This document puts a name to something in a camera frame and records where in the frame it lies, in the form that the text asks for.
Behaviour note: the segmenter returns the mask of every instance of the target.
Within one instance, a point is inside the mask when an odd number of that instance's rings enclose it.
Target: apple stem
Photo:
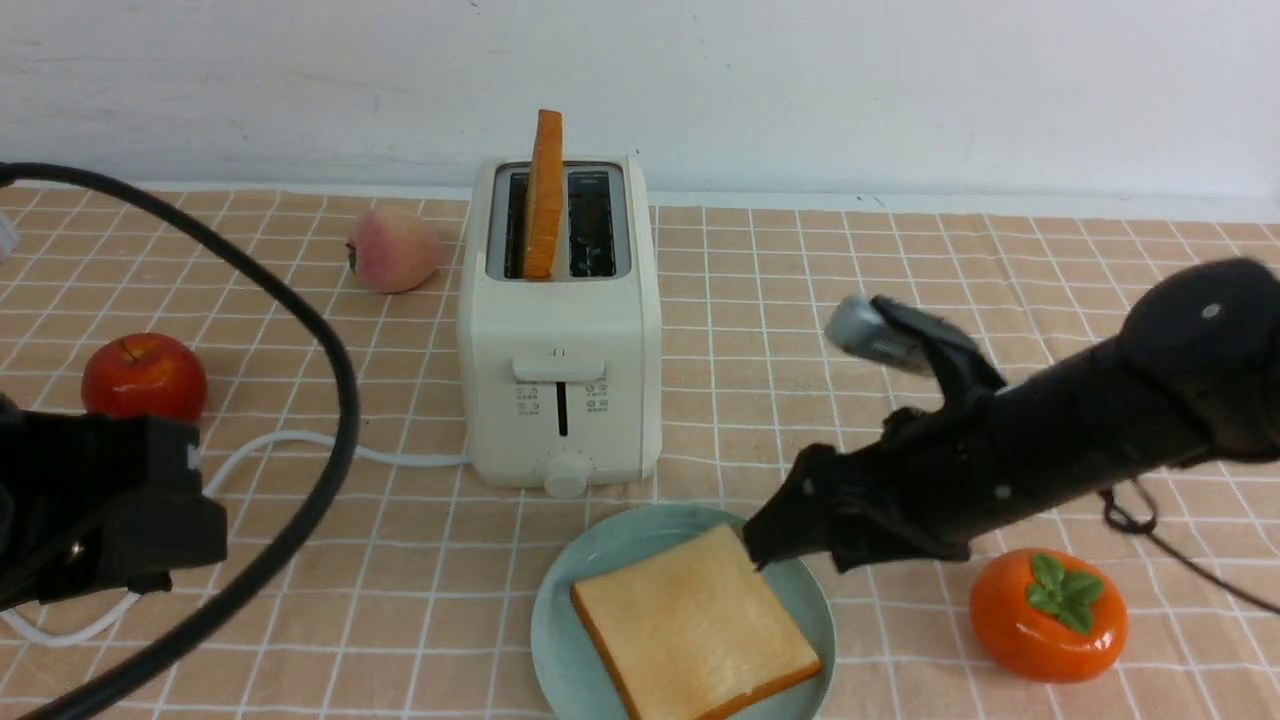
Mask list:
[[[140,356],[133,352],[133,350],[128,346],[128,343],[122,340],[118,345],[120,346],[120,350],[123,350],[124,354],[129,356],[129,363],[137,365]]]

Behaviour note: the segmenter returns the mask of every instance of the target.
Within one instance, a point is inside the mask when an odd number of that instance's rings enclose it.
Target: white toaster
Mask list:
[[[649,475],[662,451],[662,305],[631,158],[566,158],[549,281],[521,279],[529,160],[492,160],[462,229],[458,361],[467,451],[507,487],[576,497]]]

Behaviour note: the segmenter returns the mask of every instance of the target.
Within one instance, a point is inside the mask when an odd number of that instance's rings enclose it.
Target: toast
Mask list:
[[[570,597],[631,720],[723,720],[822,671],[728,525]]]
[[[525,197],[524,272],[526,281],[545,281],[556,266],[561,219],[564,215],[564,120],[554,110],[538,111],[534,156]]]

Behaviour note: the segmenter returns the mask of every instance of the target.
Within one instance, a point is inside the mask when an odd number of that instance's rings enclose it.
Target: toaster button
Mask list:
[[[543,469],[547,495],[570,500],[586,492],[586,479],[591,474],[591,461],[576,452],[552,457]]]

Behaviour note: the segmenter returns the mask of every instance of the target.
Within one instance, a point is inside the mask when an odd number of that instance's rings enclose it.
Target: light blue plate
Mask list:
[[[534,601],[534,670],[559,720],[627,720],[604,662],[573,611],[573,582],[632,565],[721,523],[741,528],[731,512],[698,505],[649,505],[600,521],[556,560]],[[822,659],[822,674],[733,715],[733,720],[812,720],[836,670],[836,624],[822,587],[799,560],[764,569],[764,579]]]

